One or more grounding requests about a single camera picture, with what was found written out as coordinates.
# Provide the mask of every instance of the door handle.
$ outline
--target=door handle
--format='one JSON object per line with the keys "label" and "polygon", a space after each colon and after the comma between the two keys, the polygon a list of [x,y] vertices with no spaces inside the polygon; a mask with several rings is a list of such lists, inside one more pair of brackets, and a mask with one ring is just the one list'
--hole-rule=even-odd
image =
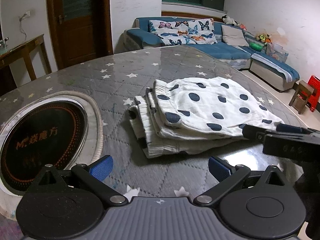
{"label": "door handle", "polygon": [[62,15],[59,15],[58,16],[58,19],[59,19],[59,24],[62,24],[62,22],[64,21],[64,18],[66,17],[66,15],[62,16]]}

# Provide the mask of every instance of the white cloth with blue dots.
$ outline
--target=white cloth with blue dots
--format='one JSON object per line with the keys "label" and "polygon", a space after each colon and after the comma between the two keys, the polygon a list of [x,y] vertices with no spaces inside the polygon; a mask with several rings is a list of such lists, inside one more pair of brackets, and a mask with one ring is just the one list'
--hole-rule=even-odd
{"label": "white cloth with blue dots", "polygon": [[131,125],[148,158],[198,154],[244,139],[244,124],[275,130],[283,121],[231,79],[156,80],[135,97]]}

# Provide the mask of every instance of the beige cushion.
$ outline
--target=beige cushion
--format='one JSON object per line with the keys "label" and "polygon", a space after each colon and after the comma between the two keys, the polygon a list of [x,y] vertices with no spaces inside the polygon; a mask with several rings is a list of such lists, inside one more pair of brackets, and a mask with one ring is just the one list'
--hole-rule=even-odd
{"label": "beige cushion", "polygon": [[226,25],[221,25],[222,40],[230,46],[249,46],[244,39],[242,30]]}

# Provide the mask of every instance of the sofa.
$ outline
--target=sofa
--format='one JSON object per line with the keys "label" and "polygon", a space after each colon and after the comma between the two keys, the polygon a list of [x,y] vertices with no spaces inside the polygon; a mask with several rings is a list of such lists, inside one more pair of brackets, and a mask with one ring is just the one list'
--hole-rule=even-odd
{"label": "sofa", "polygon": [[[159,36],[150,33],[149,21],[160,20],[164,22],[189,21],[194,18],[183,17],[140,17],[136,18],[133,28],[124,31],[124,46],[128,51],[163,47],[165,44]],[[257,52],[250,47],[230,46],[222,41],[221,22],[214,22],[214,36],[217,40],[215,44],[188,44],[207,55],[214,57],[237,70],[250,70],[261,79],[269,83],[279,92],[293,87],[294,83],[300,79],[299,73],[289,65],[282,63],[265,52]],[[254,35],[242,31],[244,38],[250,43],[255,39]]]}

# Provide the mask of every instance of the electrical wire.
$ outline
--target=electrical wire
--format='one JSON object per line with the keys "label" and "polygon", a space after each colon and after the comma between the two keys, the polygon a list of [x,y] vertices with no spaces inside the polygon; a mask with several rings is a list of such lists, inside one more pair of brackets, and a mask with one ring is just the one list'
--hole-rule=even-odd
{"label": "electrical wire", "polygon": [[27,40],[27,34],[26,34],[26,32],[23,30],[23,28],[22,28],[22,20],[23,20],[22,18],[23,18],[23,16],[22,16],[22,17],[19,17],[19,21],[20,21],[20,32],[25,35],[24,41],[26,41],[26,40]]}

